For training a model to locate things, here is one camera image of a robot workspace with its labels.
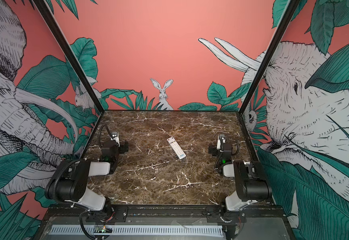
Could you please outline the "white remote control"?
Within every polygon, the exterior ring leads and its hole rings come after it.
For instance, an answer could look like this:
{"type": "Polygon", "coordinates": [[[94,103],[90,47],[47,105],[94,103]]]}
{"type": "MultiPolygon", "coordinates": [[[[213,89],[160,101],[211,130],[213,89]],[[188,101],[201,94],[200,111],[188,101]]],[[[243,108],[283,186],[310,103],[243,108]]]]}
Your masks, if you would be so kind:
{"type": "Polygon", "coordinates": [[[173,151],[175,152],[176,156],[179,158],[179,160],[182,160],[186,157],[185,152],[180,147],[180,145],[178,144],[178,142],[175,140],[174,137],[168,138],[167,141],[171,146],[171,148],[173,149],[173,151]]]}

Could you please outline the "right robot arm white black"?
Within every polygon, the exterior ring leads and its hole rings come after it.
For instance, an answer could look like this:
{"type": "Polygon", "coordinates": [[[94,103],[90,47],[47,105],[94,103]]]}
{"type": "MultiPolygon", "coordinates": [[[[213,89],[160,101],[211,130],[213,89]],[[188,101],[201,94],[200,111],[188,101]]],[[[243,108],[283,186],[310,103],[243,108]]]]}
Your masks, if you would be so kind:
{"type": "Polygon", "coordinates": [[[251,204],[266,201],[272,197],[265,171],[260,162],[232,160],[239,153],[239,147],[234,151],[233,145],[220,143],[210,145],[209,154],[216,157],[215,170],[227,178],[234,178],[235,191],[226,197],[225,206],[230,212],[239,212],[251,204]]]}

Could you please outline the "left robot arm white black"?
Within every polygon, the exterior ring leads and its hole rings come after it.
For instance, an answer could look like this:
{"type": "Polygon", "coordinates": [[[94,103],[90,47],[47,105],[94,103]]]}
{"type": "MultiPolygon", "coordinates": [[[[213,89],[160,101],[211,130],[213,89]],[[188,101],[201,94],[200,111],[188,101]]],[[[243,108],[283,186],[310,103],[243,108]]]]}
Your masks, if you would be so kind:
{"type": "Polygon", "coordinates": [[[97,162],[85,159],[61,162],[45,188],[45,197],[60,204],[73,203],[89,211],[103,211],[108,200],[87,187],[88,178],[112,175],[119,155],[126,152],[127,141],[119,144],[110,140],[103,144],[97,162]]]}

